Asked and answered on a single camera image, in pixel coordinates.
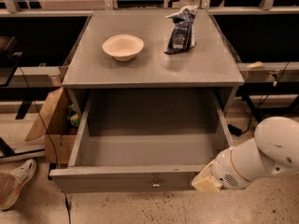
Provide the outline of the yellow foam padded gripper finger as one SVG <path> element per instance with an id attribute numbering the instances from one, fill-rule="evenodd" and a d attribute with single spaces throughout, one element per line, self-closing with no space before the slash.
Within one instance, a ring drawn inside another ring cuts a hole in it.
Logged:
<path id="1" fill-rule="evenodd" d="M 212 174 L 212 163 L 208 164 L 193 180 L 192 186 L 204 193 L 218 193 L 222 183 Z"/>

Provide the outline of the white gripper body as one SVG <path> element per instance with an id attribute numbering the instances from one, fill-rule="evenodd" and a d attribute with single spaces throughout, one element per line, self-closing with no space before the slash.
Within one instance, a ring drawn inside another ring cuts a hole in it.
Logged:
<path id="1" fill-rule="evenodd" d="M 250 182 L 235 169 L 232 160 L 233 148 L 229 147 L 218 154 L 211 163 L 211 173 L 224 189 L 245 189 Z"/>

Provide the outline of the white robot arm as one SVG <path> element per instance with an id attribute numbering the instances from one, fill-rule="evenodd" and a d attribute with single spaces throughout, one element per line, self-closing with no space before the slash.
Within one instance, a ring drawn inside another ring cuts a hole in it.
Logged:
<path id="1" fill-rule="evenodd" d="M 279 177 L 299 171 L 299 122 L 271 117 L 260 122 L 253 137 L 220 152 L 192 181 L 205 193 L 221 189 L 245 189 L 264 177 Z"/>

